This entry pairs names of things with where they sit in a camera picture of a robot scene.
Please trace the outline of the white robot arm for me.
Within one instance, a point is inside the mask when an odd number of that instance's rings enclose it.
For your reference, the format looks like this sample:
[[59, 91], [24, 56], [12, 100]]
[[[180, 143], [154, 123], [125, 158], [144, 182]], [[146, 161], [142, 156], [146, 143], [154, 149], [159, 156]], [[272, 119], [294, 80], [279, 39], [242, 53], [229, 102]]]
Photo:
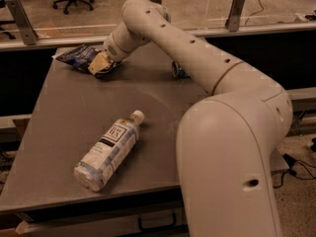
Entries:
[[191, 237], [283, 237], [271, 177], [292, 103], [282, 86], [245, 61], [170, 24], [167, 10], [126, 0], [104, 42], [120, 62], [154, 42], [207, 93], [183, 115], [176, 157]]

